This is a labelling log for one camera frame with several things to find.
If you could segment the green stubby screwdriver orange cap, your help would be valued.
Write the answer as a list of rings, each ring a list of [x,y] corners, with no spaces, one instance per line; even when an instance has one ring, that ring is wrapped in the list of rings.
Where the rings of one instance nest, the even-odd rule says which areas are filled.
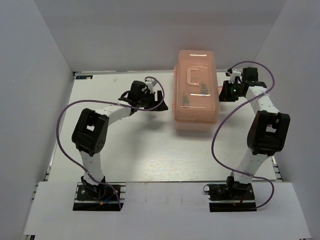
[[[185,93],[182,94],[181,105],[182,106],[189,106],[190,105],[190,101],[189,101],[188,95],[185,94]]]

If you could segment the pink plastic toolbox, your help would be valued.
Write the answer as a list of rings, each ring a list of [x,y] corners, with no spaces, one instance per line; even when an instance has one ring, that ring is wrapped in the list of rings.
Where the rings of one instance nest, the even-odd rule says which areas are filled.
[[[173,120],[177,131],[209,132],[220,112],[215,56],[208,50],[180,50],[174,67]],[[201,83],[208,94],[201,94]],[[182,106],[182,96],[189,99]]]

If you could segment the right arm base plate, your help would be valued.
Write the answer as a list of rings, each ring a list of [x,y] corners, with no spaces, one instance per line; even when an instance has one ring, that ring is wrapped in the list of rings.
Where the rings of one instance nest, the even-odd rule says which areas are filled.
[[[203,187],[208,195],[209,211],[211,213],[256,212],[256,200],[253,188],[234,191],[227,184],[209,183]]]

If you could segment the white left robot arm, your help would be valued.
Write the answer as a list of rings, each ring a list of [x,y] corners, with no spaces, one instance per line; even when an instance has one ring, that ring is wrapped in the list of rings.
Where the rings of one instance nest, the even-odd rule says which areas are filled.
[[[106,107],[92,110],[82,110],[71,141],[79,151],[82,165],[85,168],[82,184],[94,199],[105,196],[106,181],[101,165],[101,151],[106,144],[108,127],[123,118],[130,117],[139,109],[162,112],[169,108],[164,102],[163,90],[155,91],[159,81],[147,76],[144,81],[135,80],[130,90],[125,91],[115,105],[109,103]]]

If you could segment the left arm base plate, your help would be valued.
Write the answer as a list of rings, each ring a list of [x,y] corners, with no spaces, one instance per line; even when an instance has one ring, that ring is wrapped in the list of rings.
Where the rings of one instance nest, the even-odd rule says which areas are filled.
[[[126,183],[111,183],[110,187],[103,186],[100,193],[91,192],[78,182],[72,210],[88,212],[119,212],[125,203]]]

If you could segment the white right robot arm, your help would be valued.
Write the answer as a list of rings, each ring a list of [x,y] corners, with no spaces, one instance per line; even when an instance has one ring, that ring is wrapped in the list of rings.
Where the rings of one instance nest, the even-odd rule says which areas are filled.
[[[291,118],[274,106],[266,93],[266,84],[259,81],[256,67],[246,67],[242,72],[230,70],[229,73],[230,79],[223,82],[219,101],[236,102],[244,97],[250,101],[255,113],[246,139],[248,149],[227,178],[225,187],[226,195],[236,200],[249,190],[262,163],[283,149]]]

